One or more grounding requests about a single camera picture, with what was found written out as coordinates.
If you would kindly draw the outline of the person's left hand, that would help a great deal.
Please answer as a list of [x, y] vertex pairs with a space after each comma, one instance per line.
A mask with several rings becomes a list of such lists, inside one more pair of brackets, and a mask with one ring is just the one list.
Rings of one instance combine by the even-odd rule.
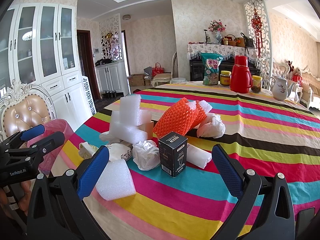
[[30, 180], [20, 183], [21, 189], [24, 191], [24, 196], [19, 200], [19, 202], [16, 202], [15, 198], [12, 200], [7, 198], [6, 192], [1, 188], [1, 208], [6, 216], [12, 219], [14, 218], [11, 214], [11, 208], [9, 207], [10, 204], [14, 203], [13, 201], [15, 201], [19, 209], [22, 210], [26, 216], [28, 215], [31, 198], [31, 185], [32, 182]]

